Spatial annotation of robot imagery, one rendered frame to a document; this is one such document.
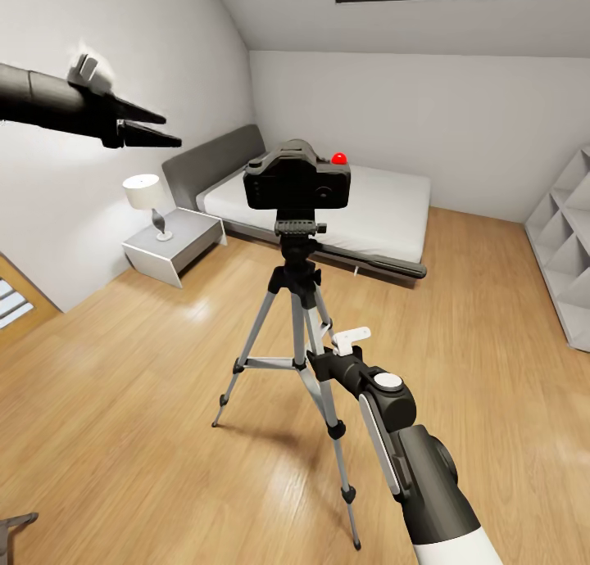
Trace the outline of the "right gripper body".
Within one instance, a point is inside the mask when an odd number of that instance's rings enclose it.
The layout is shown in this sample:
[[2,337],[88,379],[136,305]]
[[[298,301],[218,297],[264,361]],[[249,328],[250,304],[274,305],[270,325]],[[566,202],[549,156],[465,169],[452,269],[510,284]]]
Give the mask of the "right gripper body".
[[326,380],[336,378],[346,388],[346,383],[344,383],[346,372],[352,365],[363,363],[362,349],[359,346],[353,346],[350,355],[334,355],[333,352],[315,355],[315,370],[313,373],[318,382],[326,382]]

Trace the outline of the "camera tripod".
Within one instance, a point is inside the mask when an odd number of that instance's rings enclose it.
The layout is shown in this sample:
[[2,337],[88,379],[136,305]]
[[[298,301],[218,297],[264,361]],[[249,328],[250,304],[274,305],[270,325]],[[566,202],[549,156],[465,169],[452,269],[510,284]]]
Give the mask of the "camera tripod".
[[[267,292],[249,336],[247,336],[243,352],[234,362],[231,383],[226,393],[220,397],[220,412],[211,426],[216,427],[224,407],[228,404],[229,395],[234,388],[234,384],[245,368],[296,370],[311,398],[315,401],[316,408],[323,416],[328,427],[329,436],[333,439],[339,475],[343,484],[341,492],[344,501],[346,501],[351,521],[354,547],[359,551],[361,542],[357,536],[356,522],[352,511],[352,501],[356,498],[356,489],[347,482],[340,441],[340,438],[346,433],[346,424],[336,417],[333,392],[329,380],[318,382],[306,357],[307,350],[316,355],[325,354],[323,337],[326,332],[329,333],[330,337],[334,336],[333,320],[328,315],[325,301],[321,295],[321,269],[315,270],[315,262],[308,260],[307,257],[310,253],[319,251],[360,261],[375,268],[417,279],[426,277],[427,269],[424,265],[418,263],[382,255],[367,255],[357,251],[349,251],[340,247],[318,243],[312,238],[316,233],[326,233],[326,231],[327,223],[316,223],[315,209],[277,209],[275,235],[280,237],[279,243],[282,245],[282,257],[285,258],[285,263],[284,266],[275,267],[272,273]],[[291,295],[294,357],[248,357],[256,341],[257,334],[259,334],[274,302],[275,295],[279,293],[281,287],[288,288]],[[309,341],[306,344],[304,322],[306,322],[309,336]]]

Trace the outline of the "digital camera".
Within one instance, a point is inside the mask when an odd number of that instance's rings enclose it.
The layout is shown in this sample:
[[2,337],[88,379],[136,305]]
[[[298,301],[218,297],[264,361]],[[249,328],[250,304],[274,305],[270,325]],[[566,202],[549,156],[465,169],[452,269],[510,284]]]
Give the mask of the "digital camera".
[[320,158],[301,138],[279,142],[265,160],[244,166],[247,204],[254,210],[342,209],[351,169],[344,153]]

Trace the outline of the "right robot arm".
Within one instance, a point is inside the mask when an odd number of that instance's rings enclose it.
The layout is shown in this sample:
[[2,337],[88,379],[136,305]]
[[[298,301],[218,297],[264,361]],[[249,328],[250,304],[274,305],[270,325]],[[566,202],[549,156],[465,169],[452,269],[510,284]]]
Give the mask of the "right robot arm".
[[[359,401],[361,414],[419,565],[503,565],[467,498],[457,486],[449,450],[423,424],[412,426],[417,410],[411,391],[397,375],[368,367],[353,342],[370,329],[331,337],[336,348],[306,351],[318,382],[336,378]],[[331,351],[333,350],[333,352]]]

